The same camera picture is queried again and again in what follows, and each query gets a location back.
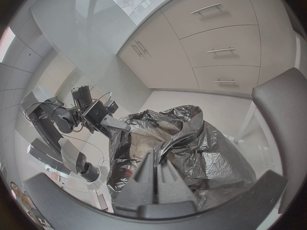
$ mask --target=cabinet handle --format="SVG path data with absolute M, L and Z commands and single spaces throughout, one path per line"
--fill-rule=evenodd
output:
M 136 44 L 139 46 L 139 48 L 141 49 L 141 51 L 143 51 L 143 53 L 146 55 L 146 49 L 143 47 L 143 45 L 140 43 L 140 41 L 135 41 Z
M 207 10 L 207 9 L 210 9 L 210 8 L 213 8 L 213 7 L 217 7 L 217 6 L 220 6 L 220 5 L 221 5 L 221 3 L 219 2 L 219 3 L 213 4 L 213 5 L 204 7 L 204 8 L 202 8 L 202 9 L 195 10 L 195 11 L 193 11 L 191 14 L 195 14 L 195 13 L 201 12 L 201 11 L 203 11 L 203 10 Z
M 218 81 L 214 81 L 214 82 L 237 82 L 237 81 L 233 81 L 233 79 L 231 81 L 220 81 L 220 79 Z
M 137 50 L 136 50 L 136 46 L 135 45 L 132 45 L 132 44 L 130 44 L 130 46 L 134 49 L 134 51 L 141 57 L 141 52 L 138 52 Z
M 216 50 L 212 49 L 210 51 L 207 51 L 207 53 L 215 53 L 215 52 L 222 52 L 222 51 L 229 51 L 229 50 L 235 50 L 235 48 L 228 47 L 228 48 L 222 48 L 222 49 L 216 49 Z

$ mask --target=gray cushion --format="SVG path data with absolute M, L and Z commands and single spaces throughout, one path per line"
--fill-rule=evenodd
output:
M 307 175 L 307 79 L 291 68 L 254 88 L 252 98 L 274 136 L 289 179 L 278 211 L 283 213 Z

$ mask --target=trash bag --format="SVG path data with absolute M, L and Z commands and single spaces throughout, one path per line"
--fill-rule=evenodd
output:
M 166 141 L 172 143 L 167 159 L 198 199 L 198 211 L 228 201 L 255 182 L 255 172 L 247 160 L 202 117 L 198 130 L 195 130 L 196 126 L 191 127 L 194 128 L 193 136 L 176 140 L 183 126 L 200 113 L 202 115 L 199 107 L 185 105 L 159 113 L 146 110 L 122 117 L 120 120 L 131 129 L 130 132 L 110 132 L 107 187 L 112 200 L 125 186 L 146 152 Z

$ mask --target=drawer handle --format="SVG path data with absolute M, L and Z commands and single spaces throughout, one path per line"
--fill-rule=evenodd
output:
M 132 44 L 130 44 L 130 46 L 134 49 L 134 51 L 141 57 L 141 52 L 138 52 L 137 50 L 136 50 L 136 46 L 135 45 L 132 45 Z
M 146 55 L 146 49 L 143 47 L 143 45 L 140 43 L 140 41 L 135 41 L 136 44 L 139 46 L 139 48 L 141 49 L 141 51 L 143 51 L 143 53 Z
M 220 79 L 219 79 L 219 80 L 214 81 L 214 82 L 237 82 L 237 81 L 233 81 L 233 79 L 231 81 L 220 81 Z
M 222 51 L 229 51 L 229 50 L 235 50 L 235 48 L 228 47 L 228 48 L 222 48 L 222 49 L 216 49 L 216 50 L 212 49 L 210 51 L 207 51 L 207 53 L 215 53 L 215 52 L 222 52 Z
M 207 10 L 207 9 L 210 9 L 210 8 L 213 8 L 213 7 L 217 7 L 217 6 L 220 6 L 220 5 L 221 5 L 221 3 L 219 2 L 219 3 L 213 4 L 213 5 L 204 7 L 204 8 L 202 8 L 202 9 L 195 10 L 195 11 L 193 11 L 191 14 L 195 14 L 195 13 L 201 12 L 201 11 L 203 11 L 203 10 Z

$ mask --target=person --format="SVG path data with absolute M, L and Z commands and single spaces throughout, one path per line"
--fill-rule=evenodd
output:
M 21 190 L 19 189 L 19 187 L 14 183 L 11 182 L 11 188 L 14 191 L 14 193 L 16 194 L 17 197 L 21 198 L 22 204 L 26 207 L 26 209 L 29 211 L 30 216 L 33 218 L 34 222 L 38 225 L 40 224 L 40 221 L 37 219 L 37 217 L 35 216 L 36 214 L 34 214 L 34 211 L 38 210 L 36 209 L 36 207 L 34 206 L 34 204 L 32 203 L 31 199 L 23 194 L 21 192 Z

